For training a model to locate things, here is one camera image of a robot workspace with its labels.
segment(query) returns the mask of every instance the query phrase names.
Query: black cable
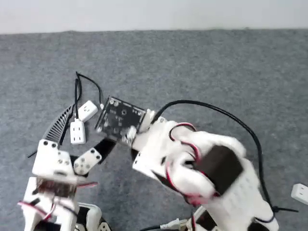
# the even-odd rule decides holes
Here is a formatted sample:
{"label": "black cable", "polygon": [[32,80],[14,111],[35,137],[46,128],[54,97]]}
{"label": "black cable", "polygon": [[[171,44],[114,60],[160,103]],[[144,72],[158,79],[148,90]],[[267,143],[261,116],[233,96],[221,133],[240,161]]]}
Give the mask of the black cable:
{"label": "black cable", "polygon": [[79,80],[76,78],[75,79],[75,113],[76,113],[76,119],[79,118],[78,116],[78,98],[77,98],[77,89],[78,89],[78,83],[79,83]]}
{"label": "black cable", "polygon": [[74,210],[72,210],[71,208],[69,208],[69,207],[67,207],[67,206],[65,206],[61,203],[57,203],[57,205],[60,205],[62,208],[66,209],[67,211],[72,213],[76,218],[78,217],[78,214]]}
{"label": "black cable", "polygon": [[140,231],[148,231],[148,230],[160,230],[160,225],[150,226],[150,227],[144,228]]}
{"label": "black cable", "polygon": [[81,80],[80,80],[79,75],[76,74],[76,76],[77,76],[77,79],[78,79],[78,87],[79,87],[79,95],[78,95],[77,101],[79,102],[81,95],[82,95],[82,85],[81,85]]}
{"label": "black cable", "polygon": [[161,115],[162,113],[169,107],[176,105],[176,104],[193,104],[193,105],[198,105],[198,106],[203,106],[203,107],[207,107],[210,108],[214,111],[220,112],[226,116],[228,116],[229,118],[233,119],[235,122],[237,122],[239,125],[241,125],[253,138],[256,146],[257,146],[257,155],[258,155],[258,166],[259,166],[259,178],[260,178],[260,184],[261,184],[261,188],[262,191],[264,193],[264,197],[265,200],[268,202],[268,204],[270,205],[271,209],[273,210],[273,213],[277,213],[279,211],[290,211],[290,212],[298,212],[297,210],[294,209],[288,209],[288,208],[279,208],[276,206],[273,206],[270,200],[270,195],[269,192],[266,188],[265,185],[265,181],[264,181],[264,170],[263,170],[263,156],[262,156],[262,147],[260,144],[260,141],[257,137],[257,135],[254,133],[254,131],[248,126],[246,125],[243,121],[241,121],[239,118],[237,118],[236,116],[234,116],[233,114],[219,108],[216,107],[214,105],[208,104],[208,103],[204,103],[204,102],[200,102],[200,101],[194,101],[194,100],[176,100],[176,101],[172,101],[167,103],[165,106],[163,106],[154,116],[153,120],[151,121],[151,124],[153,124]]}
{"label": "black cable", "polygon": [[34,156],[37,152],[38,152],[38,151],[37,151],[37,150],[35,150],[33,153],[31,153],[31,154],[27,155],[27,158],[30,158],[30,157]]}
{"label": "black cable", "polygon": [[83,78],[87,79],[88,81],[92,82],[97,87],[97,89],[99,91],[99,102],[100,102],[100,104],[102,104],[103,91],[102,91],[100,85],[98,85],[94,80],[90,79],[89,77],[86,77],[81,73],[78,73],[77,71],[76,71],[76,75],[78,77],[83,77]]}

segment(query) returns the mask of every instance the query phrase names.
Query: electrical outlet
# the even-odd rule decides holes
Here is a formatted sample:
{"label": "electrical outlet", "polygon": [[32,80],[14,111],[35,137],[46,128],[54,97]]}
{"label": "electrical outlet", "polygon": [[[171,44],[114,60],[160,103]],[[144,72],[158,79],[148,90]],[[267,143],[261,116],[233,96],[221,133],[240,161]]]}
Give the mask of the electrical outlet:
{"label": "electrical outlet", "polygon": [[88,100],[78,109],[78,117],[82,122],[86,122],[87,120],[92,118],[97,112],[97,106],[91,100]]}
{"label": "electrical outlet", "polygon": [[291,197],[308,205],[308,187],[303,184],[293,185]]}
{"label": "electrical outlet", "polygon": [[86,142],[85,124],[79,119],[75,119],[70,125],[71,144],[83,144]]}

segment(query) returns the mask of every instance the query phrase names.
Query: carpet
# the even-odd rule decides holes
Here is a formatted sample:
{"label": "carpet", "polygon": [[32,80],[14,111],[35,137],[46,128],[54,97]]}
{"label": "carpet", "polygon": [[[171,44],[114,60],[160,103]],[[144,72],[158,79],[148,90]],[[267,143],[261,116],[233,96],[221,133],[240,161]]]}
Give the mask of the carpet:
{"label": "carpet", "polygon": [[[280,230],[307,230],[308,207],[290,197],[293,184],[308,185],[307,30],[0,35],[1,230],[24,228],[16,203],[23,199],[35,159],[26,155],[73,102],[75,71],[96,80],[105,98],[154,110],[172,100],[194,99],[238,116],[260,138],[273,203],[300,210],[278,213]],[[83,90],[82,103],[98,105],[95,86],[83,80]],[[164,116],[236,137],[257,168],[256,147],[234,121],[191,105],[174,106]],[[97,118],[86,123],[86,144],[70,145],[68,133],[62,149],[80,155],[97,144]],[[113,231],[137,231],[189,216],[182,198],[131,164],[129,148],[118,145],[90,173],[89,179],[100,184],[79,190],[78,200],[99,206]]]}

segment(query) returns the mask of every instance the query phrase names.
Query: power cord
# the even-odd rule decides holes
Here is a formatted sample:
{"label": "power cord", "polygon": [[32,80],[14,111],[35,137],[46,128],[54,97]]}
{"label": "power cord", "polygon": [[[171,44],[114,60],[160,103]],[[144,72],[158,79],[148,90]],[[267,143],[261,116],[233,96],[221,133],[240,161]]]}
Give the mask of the power cord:
{"label": "power cord", "polygon": [[260,184],[261,184],[261,188],[262,191],[264,193],[264,197],[265,200],[268,202],[268,204],[270,205],[272,211],[273,211],[273,217],[269,220],[262,220],[259,218],[256,218],[256,220],[263,222],[263,223],[270,223],[274,218],[275,218],[275,213],[278,213],[279,211],[289,211],[289,212],[298,212],[298,210],[295,209],[289,209],[289,208],[280,208],[277,206],[273,206],[271,203],[271,199],[270,199],[270,195],[269,192],[266,188],[265,185],[265,181],[264,181],[264,169],[263,169],[263,155],[262,155],[262,147],[261,147],[261,143],[257,137],[257,135],[254,133],[254,131],[248,126],[246,125],[243,121],[241,121],[239,118],[237,118],[236,116],[234,116],[233,114],[219,108],[216,107],[214,105],[208,104],[208,103],[204,103],[204,102],[200,102],[200,101],[194,101],[194,100],[176,100],[176,101],[172,101],[167,103],[165,106],[163,106],[154,116],[153,120],[151,121],[151,124],[153,124],[155,121],[158,120],[158,118],[162,115],[162,113],[169,107],[176,105],[176,104],[193,104],[193,105],[198,105],[198,106],[203,106],[209,109],[212,109],[214,111],[220,112],[224,115],[226,115],[227,117],[233,119],[235,122],[237,122],[239,125],[241,125],[253,138],[256,146],[257,146],[257,155],[258,155],[258,166],[259,166],[259,178],[260,178]]}
{"label": "power cord", "polygon": [[154,225],[147,228],[144,228],[140,231],[148,231],[148,230],[181,230],[182,227],[186,226],[187,220],[175,219],[167,224],[162,225]]}
{"label": "power cord", "polygon": [[79,116],[78,116],[78,97],[77,97],[78,85],[79,85],[79,80],[76,78],[75,79],[75,113],[76,113],[76,119],[79,119]]}
{"label": "power cord", "polygon": [[77,78],[79,78],[79,79],[80,79],[80,77],[83,77],[83,78],[87,79],[88,81],[92,82],[92,83],[97,87],[98,92],[99,92],[100,108],[103,109],[103,102],[102,102],[103,91],[102,91],[100,85],[98,85],[97,82],[95,82],[93,79],[90,79],[89,77],[87,77],[87,76],[85,76],[85,75],[83,75],[83,74],[81,74],[81,73],[79,73],[79,72],[77,72],[77,71],[76,71],[76,76],[77,76]]}

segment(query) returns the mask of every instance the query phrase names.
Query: power adapter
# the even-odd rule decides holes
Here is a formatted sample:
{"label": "power adapter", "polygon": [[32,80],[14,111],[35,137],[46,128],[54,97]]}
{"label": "power adapter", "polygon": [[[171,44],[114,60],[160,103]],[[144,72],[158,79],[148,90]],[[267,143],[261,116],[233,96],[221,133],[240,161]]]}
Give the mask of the power adapter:
{"label": "power adapter", "polygon": [[71,144],[83,144],[86,142],[85,124],[80,119],[75,119],[70,125]]}
{"label": "power adapter", "polygon": [[303,184],[293,185],[291,197],[308,205],[308,187]]}
{"label": "power adapter", "polygon": [[98,112],[97,106],[91,101],[88,100],[78,109],[78,117],[80,121],[86,122],[92,118]]}

